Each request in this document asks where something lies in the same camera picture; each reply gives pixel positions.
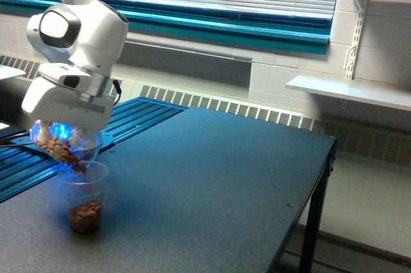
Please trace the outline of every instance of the blue aluminum rail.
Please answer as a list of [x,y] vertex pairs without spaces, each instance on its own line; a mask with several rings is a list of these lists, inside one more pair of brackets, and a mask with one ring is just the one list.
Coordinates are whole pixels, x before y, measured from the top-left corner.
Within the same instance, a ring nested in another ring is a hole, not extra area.
[[[113,137],[115,146],[185,109],[164,101],[134,98],[114,108],[103,131]],[[0,203],[56,175],[59,169],[60,165],[46,154],[28,148],[0,148]]]

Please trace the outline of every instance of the heating vent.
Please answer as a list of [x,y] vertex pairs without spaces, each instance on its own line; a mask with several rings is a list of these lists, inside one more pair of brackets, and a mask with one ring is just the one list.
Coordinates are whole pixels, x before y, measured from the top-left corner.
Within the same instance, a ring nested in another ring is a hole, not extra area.
[[[40,63],[39,62],[0,55],[0,64],[4,66],[14,67],[15,69],[20,69],[24,71],[26,74],[22,76],[23,78],[33,80],[33,79],[36,79],[37,77],[40,77],[39,75]],[[117,92],[116,92],[116,88],[113,85],[113,80],[114,80],[113,78],[110,78],[104,90],[104,93],[107,93],[111,96],[116,96]]]
[[143,86],[141,96],[169,101],[187,107],[203,107],[224,111],[238,116],[336,136],[339,150],[410,166],[411,139],[397,133],[393,135],[389,131],[377,128],[371,129],[357,124],[324,122],[287,110],[260,107],[251,103],[242,103],[195,92],[158,89],[150,85]]

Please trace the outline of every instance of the table leg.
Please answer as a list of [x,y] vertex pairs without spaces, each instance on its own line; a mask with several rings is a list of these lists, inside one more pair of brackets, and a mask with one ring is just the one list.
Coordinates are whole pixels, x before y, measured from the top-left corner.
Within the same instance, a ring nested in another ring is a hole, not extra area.
[[313,195],[311,196],[310,210],[308,211],[307,226],[302,245],[299,273],[310,273],[313,265],[315,244],[320,228],[322,206],[326,196],[330,165],[326,166]]

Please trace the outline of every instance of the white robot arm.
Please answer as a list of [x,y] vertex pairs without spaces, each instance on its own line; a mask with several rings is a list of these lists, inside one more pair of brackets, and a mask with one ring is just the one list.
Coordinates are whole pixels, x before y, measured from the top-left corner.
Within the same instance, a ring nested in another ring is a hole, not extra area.
[[120,56],[127,19],[100,0],[61,0],[28,23],[28,40],[50,63],[42,64],[22,109],[34,119],[93,130],[112,113],[104,94]]

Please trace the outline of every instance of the teal window frame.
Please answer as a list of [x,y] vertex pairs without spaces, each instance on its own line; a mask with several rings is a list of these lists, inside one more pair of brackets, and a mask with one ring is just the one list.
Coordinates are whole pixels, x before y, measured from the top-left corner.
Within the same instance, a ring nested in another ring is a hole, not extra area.
[[[133,30],[202,42],[272,51],[325,55],[331,19],[205,10],[122,0],[103,0],[121,12]],[[0,10],[34,15],[58,0],[0,0]]]

